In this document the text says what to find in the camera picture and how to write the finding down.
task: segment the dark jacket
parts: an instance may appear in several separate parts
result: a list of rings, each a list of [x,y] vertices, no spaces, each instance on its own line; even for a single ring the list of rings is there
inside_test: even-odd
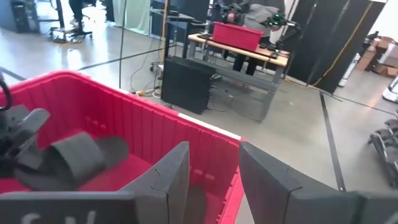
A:
[[[275,13],[285,12],[284,0],[243,0],[239,5],[244,14],[243,26],[262,31],[262,37],[270,36],[271,29],[261,23]]]

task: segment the red plastic bin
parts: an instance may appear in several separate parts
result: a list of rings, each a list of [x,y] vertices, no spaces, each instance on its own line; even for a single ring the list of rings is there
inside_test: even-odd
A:
[[[129,159],[80,190],[119,190],[179,142],[189,141],[190,183],[206,192],[205,223],[234,223],[243,197],[239,136],[72,71],[24,81],[12,86],[11,93],[14,105],[25,105],[30,110],[45,108],[51,113],[39,132],[39,147],[80,131],[94,138],[117,135],[128,143]],[[0,193],[21,190],[27,189],[15,179],[0,179]]]
[[[212,40],[243,50],[255,51],[259,46],[262,32],[222,22],[214,22]]]

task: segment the white wall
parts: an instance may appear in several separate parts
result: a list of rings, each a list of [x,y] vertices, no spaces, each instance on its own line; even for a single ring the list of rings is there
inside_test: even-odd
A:
[[[389,0],[375,21],[370,34],[379,31],[380,35],[398,40],[396,21],[398,21],[398,0]]]
[[[285,15],[287,19],[291,19],[294,15],[294,12],[296,10],[297,4],[299,3],[300,0],[285,0]],[[277,41],[282,33],[282,31],[285,30],[283,27],[278,30],[277,32],[272,32],[271,33],[271,37],[270,37],[270,41],[275,43],[275,41]]]

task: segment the black computer tower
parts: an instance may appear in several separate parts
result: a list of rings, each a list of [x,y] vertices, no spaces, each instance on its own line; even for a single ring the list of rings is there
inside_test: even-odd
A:
[[[40,32],[34,0],[0,1],[0,27],[17,33]]]
[[[189,59],[165,60],[162,100],[197,114],[207,109],[215,69]]]

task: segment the desk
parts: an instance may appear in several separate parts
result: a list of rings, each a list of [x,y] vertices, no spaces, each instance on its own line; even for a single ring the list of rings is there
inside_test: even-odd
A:
[[[206,48],[205,56],[203,60],[198,60],[198,59],[192,59],[196,60],[199,63],[202,63],[207,66],[211,66],[216,69],[217,74],[221,76],[225,76],[228,78],[232,78],[234,80],[239,80],[243,83],[246,83],[248,85],[257,87],[261,90],[265,90],[267,92],[266,96],[264,99],[262,99],[262,108],[260,112],[260,118],[258,119],[259,122],[261,122],[267,115],[269,107],[272,103],[272,99],[274,98],[274,95],[278,89],[280,80],[282,79],[282,73],[284,71],[284,68],[287,66],[287,61],[289,59],[289,53],[285,51],[281,51],[280,55],[277,58],[270,58],[272,52],[270,52],[267,49],[260,49],[257,48],[255,52],[250,52],[247,50],[242,50],[242,49],[237,49],[235,47],[231,47],[228,45],[220,44],[214,41],[210,40],[205,40],[202,38],[198,37],[199,34],[192,34],[188,36],[189,40],[189,50],[188,50],[188,58],[194,58],[195,57],[195,50],[196,50],[196,44],[201,43],[201,44],[206,44],[214,47],[218,47],[224,50],[228,50],[230,52],[235,52],[238,54],[246,55],[248,57],[256,58],[258,60],[265,61],[267,63],[273,63],[277,65],[277,69],[275,71],[275,75],[272,78],[272,81],[267,81],[264,79],[260,79],[257,77],[252,77],[250,75],[246,75],[225,67],[221,67],[219,65],[215,65],[212,63],[208,63],[208,51],[209,48]]]

